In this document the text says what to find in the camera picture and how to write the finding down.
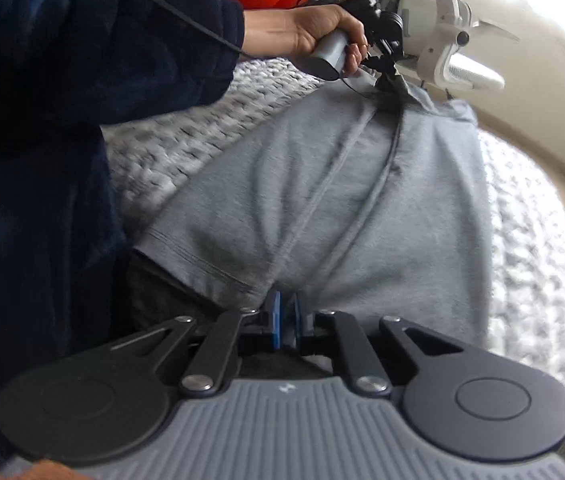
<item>navy blue sleeve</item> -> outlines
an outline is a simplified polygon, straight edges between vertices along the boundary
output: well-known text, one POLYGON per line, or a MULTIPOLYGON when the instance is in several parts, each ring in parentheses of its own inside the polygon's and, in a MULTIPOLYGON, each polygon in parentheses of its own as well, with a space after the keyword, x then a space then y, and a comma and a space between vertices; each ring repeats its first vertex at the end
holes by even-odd
MULTIPOLYGON (((242 46, 234 0, 166 0, 242 46)), ((0 0, 0 116, 108 124, 210 104, 238 54, 149 0, 0 0)))

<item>gray garment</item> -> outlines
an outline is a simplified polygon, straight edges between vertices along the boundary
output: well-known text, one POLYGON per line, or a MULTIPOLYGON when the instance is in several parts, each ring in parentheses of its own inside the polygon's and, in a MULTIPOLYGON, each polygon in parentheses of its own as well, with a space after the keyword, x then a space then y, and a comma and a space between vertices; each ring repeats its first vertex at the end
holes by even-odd
POLYGON ((368 332, 400 314, 483 344, 491 222, 473 112, 366 76, 353 83, 367 95, 327 85, 232 146, 136 249, 223 308, 280 283, 368 332))

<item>hand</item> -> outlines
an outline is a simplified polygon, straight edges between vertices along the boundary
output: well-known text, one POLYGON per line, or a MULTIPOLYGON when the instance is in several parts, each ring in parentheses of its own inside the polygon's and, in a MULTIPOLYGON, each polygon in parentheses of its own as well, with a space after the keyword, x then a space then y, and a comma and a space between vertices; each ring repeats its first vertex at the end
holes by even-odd
POLYGON ((351 75, 367 56, 363 24, 335 5, 290 10, 245 11, 243 50, 255 57, 309 56, 318 41, 341 28, 352 40, 344 73, 351 75))

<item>gray handle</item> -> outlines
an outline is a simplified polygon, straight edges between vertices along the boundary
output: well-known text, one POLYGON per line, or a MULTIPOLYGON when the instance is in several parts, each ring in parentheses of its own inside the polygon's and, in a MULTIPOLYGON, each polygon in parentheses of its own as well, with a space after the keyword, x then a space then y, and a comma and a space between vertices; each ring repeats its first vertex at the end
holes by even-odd
POLYGON ((335 81, 345 66, 347 58, 347 44, 349 37, 337 28, 319 41, 314 52, 306 57, 295 57, 291 59, 294 66, 302 72, 324 79, 335 81))

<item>white knitted blanket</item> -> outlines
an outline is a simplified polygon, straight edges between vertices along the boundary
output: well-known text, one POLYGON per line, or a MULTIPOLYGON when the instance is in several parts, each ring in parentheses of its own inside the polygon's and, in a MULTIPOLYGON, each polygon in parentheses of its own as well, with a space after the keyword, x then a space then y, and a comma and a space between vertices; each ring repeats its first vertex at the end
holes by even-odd
MULTIPOLYGON (((104 128, 128 230, 141 232, 189 177, 321 84, 285 60, 251 61, 210 107, 104 128)), ((530 158, 486 132, 480 142, 494 229, 489 349, 565 384, 565 211, 530 158)))

